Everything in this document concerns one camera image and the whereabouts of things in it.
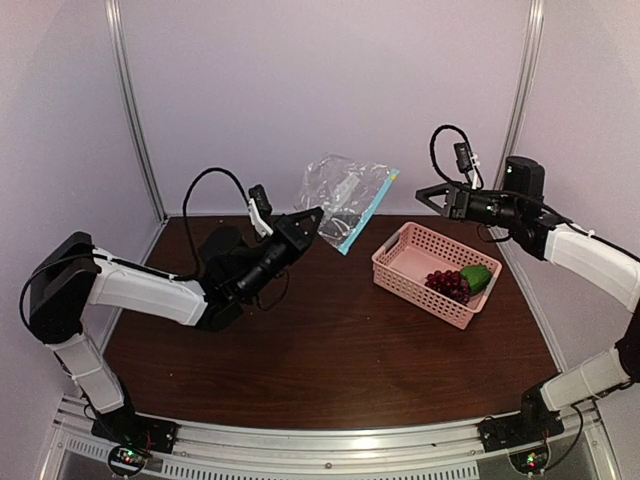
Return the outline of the clear zip top bag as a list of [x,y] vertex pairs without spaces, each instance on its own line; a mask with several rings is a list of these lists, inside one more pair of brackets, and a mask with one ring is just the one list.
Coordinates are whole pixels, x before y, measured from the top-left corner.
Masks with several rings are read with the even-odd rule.
[[294,208],[321,208],[319,235],[346,255],[398,175],[388,165],[327,154],[306,167]]

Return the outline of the dark red grape bunch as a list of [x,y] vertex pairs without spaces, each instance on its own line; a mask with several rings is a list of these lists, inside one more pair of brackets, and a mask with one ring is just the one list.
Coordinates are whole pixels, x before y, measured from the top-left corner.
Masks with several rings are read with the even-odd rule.
[[435,271],[426,276],[425,286],[462,305],[471,297],[468,280],[459,271]]

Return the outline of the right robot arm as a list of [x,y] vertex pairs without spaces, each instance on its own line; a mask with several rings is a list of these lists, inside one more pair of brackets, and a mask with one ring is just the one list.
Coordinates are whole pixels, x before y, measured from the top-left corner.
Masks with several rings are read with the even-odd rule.
[[523,395],[512,430],[526,442],[550,428],[563,408],[639,381],[639,261],[545,206],[544,179],[539,163],[510,156],[501,191],[447,180],[415,194],[445,218],[507,230],[526,253],[589,281],[632,314],[624,336],[609,350]]

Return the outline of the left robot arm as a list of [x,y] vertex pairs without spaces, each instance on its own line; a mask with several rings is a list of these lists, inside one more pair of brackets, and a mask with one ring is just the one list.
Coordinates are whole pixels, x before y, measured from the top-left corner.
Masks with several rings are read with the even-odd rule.
[[18,306],[24,326],[66,368],[98,425],[115,440],[137,442],[144,424],[123,381],[84,331],[86,306],[140,312],[203,331],[227,328],[244,306],[262,303],[261,291],[310,248],[323,218],[315,207],[268,224],[255,206],[249,211],[261,242],[247,245],[233,226],[214,230],[196,253],[204,271],[194,278],[115,257],[88,233],[75,232],[25,281]]

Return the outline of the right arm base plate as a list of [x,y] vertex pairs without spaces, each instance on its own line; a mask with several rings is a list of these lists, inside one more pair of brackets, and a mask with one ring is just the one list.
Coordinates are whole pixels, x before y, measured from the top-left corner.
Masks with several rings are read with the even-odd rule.
[[502,417],[487,416],[477,425],[477,429],[484,451],[489,453],[542,442],[562,434],[564,425],[554,415],[531,420],[518,412]]

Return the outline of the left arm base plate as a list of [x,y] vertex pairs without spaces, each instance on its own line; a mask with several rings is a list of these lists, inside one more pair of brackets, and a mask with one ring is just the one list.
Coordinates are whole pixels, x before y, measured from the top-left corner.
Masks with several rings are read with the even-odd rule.
[[131,406],[109,413],[94,411],[91,434],[141,453],[171,454],[176,441],[176,422],[137,414]]

